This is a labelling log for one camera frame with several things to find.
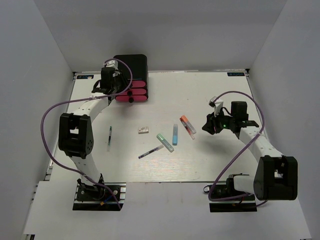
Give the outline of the red gel pen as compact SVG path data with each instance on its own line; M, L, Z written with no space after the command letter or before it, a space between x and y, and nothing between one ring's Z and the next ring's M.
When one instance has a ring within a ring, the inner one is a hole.
M195 139L193 133L190 131L190 129L187 127L187 124L183 121L182 118L179 119L180 122L182 123L183 127L186 129L186 131L188 132L189 136L191 137L192 140Z

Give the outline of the orange highlighter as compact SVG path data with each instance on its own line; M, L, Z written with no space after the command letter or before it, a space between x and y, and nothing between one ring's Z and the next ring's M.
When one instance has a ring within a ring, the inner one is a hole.
M191 124L191 122L188 120L188 118L185 115L182 115L181 119L184 121L188 129L192 132L192 134L197 133L196 129L194 128L194 126Z

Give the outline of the blue highlighter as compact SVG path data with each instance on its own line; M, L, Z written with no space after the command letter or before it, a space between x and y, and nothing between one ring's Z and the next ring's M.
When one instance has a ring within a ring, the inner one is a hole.
M173 131L172 131L172 144L176 146L178 144L178 124L175 123L173 125Z

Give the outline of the green highlighter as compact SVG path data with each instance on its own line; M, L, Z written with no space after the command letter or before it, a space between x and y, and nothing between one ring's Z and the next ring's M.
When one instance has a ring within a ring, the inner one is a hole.
M174 151L173 146L164 138L161 133L158 133L156 137L170 153Z

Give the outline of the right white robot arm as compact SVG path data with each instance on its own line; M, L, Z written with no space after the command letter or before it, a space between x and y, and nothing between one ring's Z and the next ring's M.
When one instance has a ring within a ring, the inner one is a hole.
M231 174L224 190L211 190L214 199L254 195L260 201L293 201L298 196L298 162L293 156L285 156L260 133L259 125L249 120L245 101L233 101L231 112L224 113L223 101L210 102L214 109L207 115L202 129L211 135L230 130L247 146L257 160L254 176Z

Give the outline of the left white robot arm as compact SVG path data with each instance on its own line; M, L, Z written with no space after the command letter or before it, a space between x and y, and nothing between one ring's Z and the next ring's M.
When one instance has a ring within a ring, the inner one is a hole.
M89 187L88 193L96 200L105 196L106 187L91 155L94 147L92 123L117 95L132 86L133 73L129 67L127 69L130 78L116 67L103 67L101 79L93 85L91 96L77 110L63 113L59 119L58 148L74 162L81 184Z

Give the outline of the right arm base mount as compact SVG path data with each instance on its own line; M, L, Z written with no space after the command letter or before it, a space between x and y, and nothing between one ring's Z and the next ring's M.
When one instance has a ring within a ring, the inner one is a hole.
M248 213L256 212L254 177L248 174L230 174L225 181L218 181L214 189L212 184L203 188L203 193L210 197L211 213Z

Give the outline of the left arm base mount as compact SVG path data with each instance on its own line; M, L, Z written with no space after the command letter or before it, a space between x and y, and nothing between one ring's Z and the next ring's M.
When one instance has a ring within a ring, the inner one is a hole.
M109 183L105 184L115 195L120 207L122 208L126 197L126 183ZM73 211L96 211L96 212L118 212L120 208L115 201L113 195L107 190L92 191L87 190L82 185L77 185L74 201Z

